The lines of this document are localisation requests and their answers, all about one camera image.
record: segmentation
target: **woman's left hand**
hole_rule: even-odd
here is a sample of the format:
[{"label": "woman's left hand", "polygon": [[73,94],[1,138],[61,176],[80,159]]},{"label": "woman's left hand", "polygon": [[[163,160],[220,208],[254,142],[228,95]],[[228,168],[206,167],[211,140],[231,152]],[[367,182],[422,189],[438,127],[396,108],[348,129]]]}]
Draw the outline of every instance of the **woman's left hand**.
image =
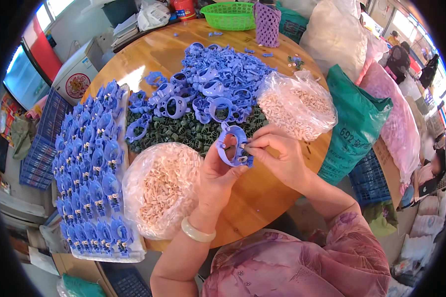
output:
[{"label": "woman's left hand", "polygon": [[[236,139],[225,139],[229,159],[234,155]],[[206,154],[200,172],[200,189],[198,191],[198,208],[206,215],[218,216],[230,199],[231,188],[236,180],[249,168],[248,166],[231,167],[225,164],[213,143]]]}]

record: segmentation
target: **bracelet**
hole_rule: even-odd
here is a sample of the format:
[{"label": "bracelet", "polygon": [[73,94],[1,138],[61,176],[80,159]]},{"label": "bracelet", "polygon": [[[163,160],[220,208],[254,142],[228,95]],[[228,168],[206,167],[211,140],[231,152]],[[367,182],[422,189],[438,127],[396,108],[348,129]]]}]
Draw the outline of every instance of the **bracelet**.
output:
[{"label": "bracelet", "polygon": [[182,220],[182,231],[185,232],[185,234],[188,235],[194,241],[199,241],[199,242],[211,242],[216,237],[216,231],[213,232],[212,234],[206,234],[195,229],[188,222],[188,217],[185,217]]}]

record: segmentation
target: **pink sack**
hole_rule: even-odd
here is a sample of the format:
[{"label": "pink sack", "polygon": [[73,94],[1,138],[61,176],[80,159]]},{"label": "pink sack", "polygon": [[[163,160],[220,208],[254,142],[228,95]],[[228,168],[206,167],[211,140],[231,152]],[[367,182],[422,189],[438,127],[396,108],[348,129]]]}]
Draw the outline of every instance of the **pink sack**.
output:
[{"label": "pink sack", "polygon": [[360,87],[376,98],[390,97],[393,109],[380,136],[400,170],[403,183],[409,183],[411,174],[419,164],[420,139],[410,105],[401,94],[398,85],[378,63],[372,63],[360,82]]}]

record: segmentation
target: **seated worker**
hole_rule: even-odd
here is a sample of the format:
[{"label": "seated worker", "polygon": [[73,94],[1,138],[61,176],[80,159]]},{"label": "seated worker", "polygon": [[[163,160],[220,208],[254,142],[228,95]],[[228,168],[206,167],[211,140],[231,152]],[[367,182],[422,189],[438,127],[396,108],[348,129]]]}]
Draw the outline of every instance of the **seated worker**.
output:
[{"label": "seated worker", "polygon": [[390,33],[390,36],[388,36],[387,41],[392,47],[400,45],[400,42],[398,41],[398,32],[393,30],[393,32]]},{"label": "seated worker", "polygon": [[404,41],[390,49],[385,70],[399,85],[405,80],[405,72],[410,69],[410,64],[410,45]]},{"label": "seated worker", "polygon": [[[438,183],[446,173],[446,155],[444,149],[436,150],[436,154],[430,161],[425,160],[421,169],[415,170],[410,184],[401,199],[401,207],[406,208],[417,203],[436,190]],[[419,189],[419,197],[415,197],[415,186]]]},{"label": "seated worker", "polygon": [[[265,150],[268,146],[280,155],[273,157]],[[330,230],[326,245],[268,226],[210,257],[211,273],[201,296],[386,296],[388,262],[358,203],[308,169],[299,142],[274,125],[256,131],[244,149],[324,217]],[[231,189],[247,169],[229,167],[215,144],[210,147],[201,169],[198,206],[184,219],[150,277],[154,297],[199,295],[195,276],[207,258]]]}]

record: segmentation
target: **wooden tabletop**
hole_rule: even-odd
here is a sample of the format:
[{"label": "wooden tabletop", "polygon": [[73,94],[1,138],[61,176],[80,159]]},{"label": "wooden tabletop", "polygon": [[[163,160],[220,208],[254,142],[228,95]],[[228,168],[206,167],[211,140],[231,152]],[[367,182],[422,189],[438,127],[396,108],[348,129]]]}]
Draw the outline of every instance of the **wooden tabletop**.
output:
[{"label": "wooden tabletop", "polygon": [[[208,36],[209,32],[223,32],[221,36]],[[304,62],[303,68],[309,70],[315,78],[321,78],[319,83],[328,90],[327,83],[314,60],[291,39],[280,34],[278,48],[259,47],[255,40],[255,30],[249,31],[221,31],[210,27],[205,20],[180,22],[163,27],[149,33],[118,52],[97,74],[84,98],[88,93],[95,95],[103,84],[113,79],[119,85],[127,83],[132,91],[143,90],[150,94],[154,89],[150,87],[143,76],[150,71],[161,71],[166,77],[180,72],[184,50],[193,42],[200,42],[205,46],[216,43],[220,46],[229,44],[236,51],[243,52],[244,48],[254,50],[254,55],[264,63],[285,75],[292,75],[294,67],[288,66],[288,56],[296,54]],[[273,53],[273,57],[263,57],[263,53]],[[322,134],[311,143],[301,141],[304,160],[309,169],[317,173],[327,154],[332,132]],[[132,162],[135,154],[130,153]],[[262,229],[286,210],[288,210],[301,195],[284,186],[258,161],[254,168],[247,171],[234,185],[230,201],[220,215],[216,225],[216,238],[211,247],[219,247]],[[170,241],[151,241],[145,239],[147,248],[164,250]]]}]

